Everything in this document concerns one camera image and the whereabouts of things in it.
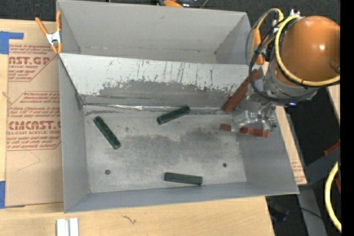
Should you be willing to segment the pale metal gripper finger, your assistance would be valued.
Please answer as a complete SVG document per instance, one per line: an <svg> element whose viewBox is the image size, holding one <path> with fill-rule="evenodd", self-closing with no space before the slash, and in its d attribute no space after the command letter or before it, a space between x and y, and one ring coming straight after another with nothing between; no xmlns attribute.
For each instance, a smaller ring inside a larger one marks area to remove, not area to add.
<svg viewBox="0 0 354 236"><path fill-rule="evenodd" d="M250 130L272 131L276 127L274 119L256 118L240 122L240 132L249 132Z"/></svg>
<svg viewBox="0 0 354 236"><path fill-rule="evenodd" d="M235 126L246 127L247 125L259 122L259 119L257 113L245 110L236 112L232 121Z"/></svg>

